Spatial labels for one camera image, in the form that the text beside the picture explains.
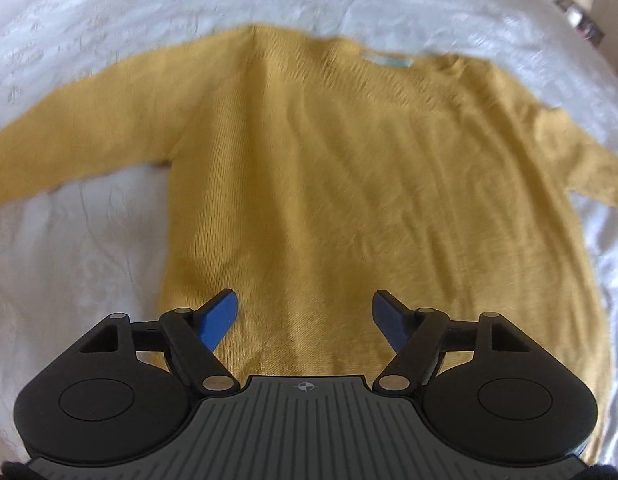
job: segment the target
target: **crosshair logo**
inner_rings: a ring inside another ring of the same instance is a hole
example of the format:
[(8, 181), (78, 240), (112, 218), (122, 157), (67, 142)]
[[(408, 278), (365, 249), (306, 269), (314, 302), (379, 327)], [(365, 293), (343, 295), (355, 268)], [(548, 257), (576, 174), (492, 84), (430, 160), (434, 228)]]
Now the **crosshair logo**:
[(316, 384), (310, 383), (309, 381), (304, 381), (296, 386), (298, 390), (302, 390), (304, 393), (310, 392), (314, 388), (317, 388)]

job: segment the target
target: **sweater sleeve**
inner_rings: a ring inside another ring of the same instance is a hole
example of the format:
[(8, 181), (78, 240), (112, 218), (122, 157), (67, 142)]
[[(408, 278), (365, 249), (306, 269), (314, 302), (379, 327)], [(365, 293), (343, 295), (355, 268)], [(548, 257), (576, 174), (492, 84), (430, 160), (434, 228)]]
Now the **sweater sleeve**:
[(618, 156), (563, 110), (538, 105), (534, 115), (538, 146), (566, 189), (618, 207)]
[(77, 178), (168, 162), (200, 103), (239, 73), (248, 28), (123, 60), (0, 131), (0, 204)]
[(617, 155), (576, 126), (566, 112), (544, 106), (492, 62), (449, 57), (455, 59), (462, 61), (453, 69), (460, 84), (471, 89), (485, 110), (504, 111), (524, 135), (532, 135), (565, 189), (618, 207)]

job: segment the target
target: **wrinkled sheet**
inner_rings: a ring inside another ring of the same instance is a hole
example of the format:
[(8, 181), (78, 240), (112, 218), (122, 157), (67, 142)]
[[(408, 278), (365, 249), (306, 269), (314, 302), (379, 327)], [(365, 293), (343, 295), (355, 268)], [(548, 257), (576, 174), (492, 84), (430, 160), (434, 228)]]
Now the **wrinkled sheet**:
[[(618, 153), (618, 80), (544, 0), (39, 0), (0, 34), (0, 128), (119, 59), (252, 22), (492, 59)], [(0, 461), (26, 458), (12, 406), (33, 375), (106, 314), (157, 316), (166, 177), (127, 168), (0, 207)], [(612, 329), (601, 461), (618, 466), (618, 211), (573, 201)]]

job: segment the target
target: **blue tag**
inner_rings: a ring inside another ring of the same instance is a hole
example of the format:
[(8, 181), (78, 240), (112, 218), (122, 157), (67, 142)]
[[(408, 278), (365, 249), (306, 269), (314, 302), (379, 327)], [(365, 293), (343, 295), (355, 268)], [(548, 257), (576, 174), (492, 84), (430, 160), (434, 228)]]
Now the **blue tag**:
[(408, 59), (405, 57), (388, 57), (381, 56), (380, 54), (374, 54), (373, 52), (367, 52), (362, 55), (365, 60), (371, 61), (372, 63), (384, 66), (395, 66), (398, 68), (408, 68), (413, 64), (412, 59)]
[(213, 352), (238, 317), (238, 297), (235, 292), (225, 296), (204, 316), (199, 338)]

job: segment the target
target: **black fabric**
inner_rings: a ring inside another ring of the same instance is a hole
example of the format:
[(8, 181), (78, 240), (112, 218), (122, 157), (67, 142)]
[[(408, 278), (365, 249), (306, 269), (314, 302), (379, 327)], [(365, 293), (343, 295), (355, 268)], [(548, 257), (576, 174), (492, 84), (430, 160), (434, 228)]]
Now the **black fabric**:
[(618, 470), (610, 465), (594, 465), (572, 480), (618, 480)]
[(0, 480), (46, 480), (19, 462), (3, 462)]

